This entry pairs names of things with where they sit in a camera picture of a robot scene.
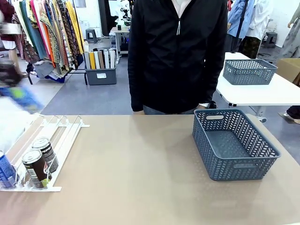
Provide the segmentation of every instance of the cardboard box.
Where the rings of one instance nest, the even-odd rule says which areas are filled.
[[[300,59],[280,59],[277,63],[277,74],[289,82],[300,84]]]

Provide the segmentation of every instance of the hand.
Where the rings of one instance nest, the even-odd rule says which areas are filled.
[[[139,112],[133,112],[133,115],[145,115],[144,110],[139,111]]]
[[[206,109],[203,105],[198,105],[197,106],[197,109],[201,109],[201,110],[203,110],[203,109]]]

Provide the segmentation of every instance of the white shirt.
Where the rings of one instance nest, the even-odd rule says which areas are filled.
[[[183,11],[186,9],[191,0],[172,0],[178,17],[181,18]]]
[[[257,0],[246,36],[262,39],[273,12],[273,0]]]

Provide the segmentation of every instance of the label on bin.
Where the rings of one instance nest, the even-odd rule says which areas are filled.
[[[97,74],[97,78],[98,79],[106,78],[106,74],[105,73],[103,73],[103,74]]]

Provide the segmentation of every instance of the can lid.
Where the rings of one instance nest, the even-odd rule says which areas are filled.
[[[23,156],[22,161],[26,164],[30,164],[38,161],[41,157],[42,152],[40,150],[32,149]]]
[[[48,138],[40,137],[34,141],[32,147],[35,149],[43,149],[43,148],[47,147],[48,144],[49,144]]]

